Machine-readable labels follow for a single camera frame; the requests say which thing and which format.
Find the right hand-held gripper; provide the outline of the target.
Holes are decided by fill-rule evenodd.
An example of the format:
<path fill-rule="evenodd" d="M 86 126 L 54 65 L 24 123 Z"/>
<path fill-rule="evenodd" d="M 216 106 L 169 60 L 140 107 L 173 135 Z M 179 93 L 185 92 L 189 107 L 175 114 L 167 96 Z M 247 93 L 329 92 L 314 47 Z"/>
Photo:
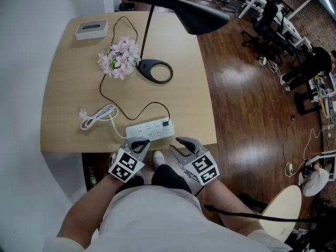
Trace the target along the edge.
<path fill-rule="evenodd" d="M 193 180 L 206 185 L 219 177 L 219 170 L 210 151 L 203 148 L 199 140 L 188 137 L 175 138 L 178 143 L 191 153 L 183 154 L 175 146 L 170 145 L 169 150 L 177 161 L 183 165 L 186 174 Z"/>

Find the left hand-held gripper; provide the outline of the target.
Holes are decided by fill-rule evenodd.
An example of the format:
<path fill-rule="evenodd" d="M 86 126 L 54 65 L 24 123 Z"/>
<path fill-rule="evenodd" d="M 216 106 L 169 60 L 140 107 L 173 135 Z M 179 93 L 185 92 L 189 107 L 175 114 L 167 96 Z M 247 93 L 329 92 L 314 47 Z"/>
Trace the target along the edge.
<path fill-rule="evenodd" d="M 143 160 L 149 151 L 151 141 L 142 137 L 132 137 L 125 140 L 123 148 L 130 150 L 136 149 L 136 158 L 123 148 L 119 148 L 115 157 L 111 157 L 111 165 L 108 173 L 122 181 L 128 182 L 132 179 L 143 167 Z"/>

